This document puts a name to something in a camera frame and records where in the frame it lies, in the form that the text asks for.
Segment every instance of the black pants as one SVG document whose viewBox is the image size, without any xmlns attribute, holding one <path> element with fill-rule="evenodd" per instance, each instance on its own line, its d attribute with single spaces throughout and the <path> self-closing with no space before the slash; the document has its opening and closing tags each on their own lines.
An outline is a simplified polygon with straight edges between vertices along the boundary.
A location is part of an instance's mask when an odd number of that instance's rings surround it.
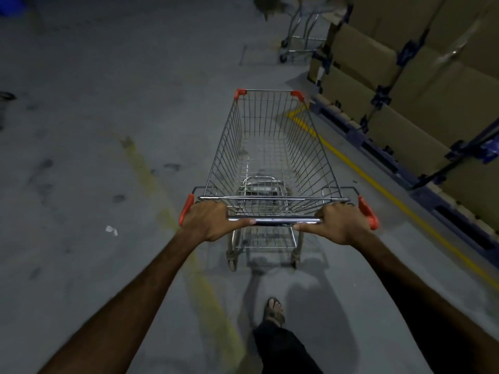
<svg viewBox="0 0 499 374">
<path fill-rule="evenodd" d="M 253 336 L 264 364 L 263 374 L 322 373 L 294 333 L 270 320 L 255 328 Z"/>
</svg>

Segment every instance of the sandal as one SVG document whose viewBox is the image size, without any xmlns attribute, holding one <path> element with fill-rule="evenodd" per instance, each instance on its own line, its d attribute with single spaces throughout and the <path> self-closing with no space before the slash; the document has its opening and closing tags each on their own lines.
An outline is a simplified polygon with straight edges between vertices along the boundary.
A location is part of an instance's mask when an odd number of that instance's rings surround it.
<svg viewBox="0 0 499 374">
<path fill-rule="evenodd" d="M 280 301 L 278 301 L 277 298 L 274 298 L 274 297 L 270 297 L 268 300 L 267 300 L 267 303 L 265 303 L 265 308 L 264 308 L 264 321 L 265 320 L 269 320 L 269 319 L 272 319 L 271 321 L 275 321 L 276 324 L 278 324 L 279 327 L 283 327 L 283 324 L 284 324 L 284 321 L 285 321 L 285 318 L 284 318 L 284 314 L 283 313 L 279 313 L 277 312 L 276 310 L 274 310 L 273 308 L 271 308 L 268 304 L 269 302 L 273 300 L 274 301 L 274 304 L 277 302 L 279 303 L 281 306 L 283 305 Z"/>
</svg>

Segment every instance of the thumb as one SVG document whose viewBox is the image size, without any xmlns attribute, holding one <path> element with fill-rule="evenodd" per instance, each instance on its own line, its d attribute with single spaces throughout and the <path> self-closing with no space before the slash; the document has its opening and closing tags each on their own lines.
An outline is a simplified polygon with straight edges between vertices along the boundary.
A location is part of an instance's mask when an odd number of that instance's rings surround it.
<svg viewBox="0 0 499 374">
<path fill-rule="evenodd" d="M 257 222 L 256 219 L 245 218 L 245 219 L 231 221 L 230 226 L 233 230 L 236 230 L 236 229 L 252 226 L 252 225 L 256 224 L 256 222 Z"/>
<path fill-rule="evenodd" d="M 296 231 L 313 233 L 318 235 L 320 232 L 320 224 L 315 223 L 298 223 L 293 226 Z"/>
</svg>

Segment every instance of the hand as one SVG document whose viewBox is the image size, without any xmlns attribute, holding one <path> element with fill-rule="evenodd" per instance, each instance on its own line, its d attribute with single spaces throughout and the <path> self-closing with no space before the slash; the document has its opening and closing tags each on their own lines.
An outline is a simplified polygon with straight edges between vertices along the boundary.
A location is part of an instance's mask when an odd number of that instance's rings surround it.
<svg viewBox="0 0 499 374">
<path fill-rule="evenodd" d="M 322 223 L 295 224 L 295 230 L 313 233 L 340 245 L 354 245 L 359 236 L 371 233 L 366 217 L 350 204 L 329 204 L 322 207 L 315 216 L 322 218 Z"/>
<path fill-rule="evenodd" d="M 227 219 L 227 205 L 223 202 L 203 201 L 192 205 L 185 215 L 180 231 L 188 231 L 203 241 L 215 241 L 222 236 L 255 224 L 254 219 Z"/>
</svg>

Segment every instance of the blue bin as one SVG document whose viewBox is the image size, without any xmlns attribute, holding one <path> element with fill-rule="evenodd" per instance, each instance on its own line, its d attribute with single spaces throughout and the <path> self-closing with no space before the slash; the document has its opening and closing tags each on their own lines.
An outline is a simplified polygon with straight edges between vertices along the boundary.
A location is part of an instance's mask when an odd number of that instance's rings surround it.
<svg viewBox="0 0 499 374">
<path fill-rule="evenodd" d="M 21 0 L 0 0 L 0 14 L 9 17 L 21 14 L 24 11 L 24 4 Z"/>
</svg>

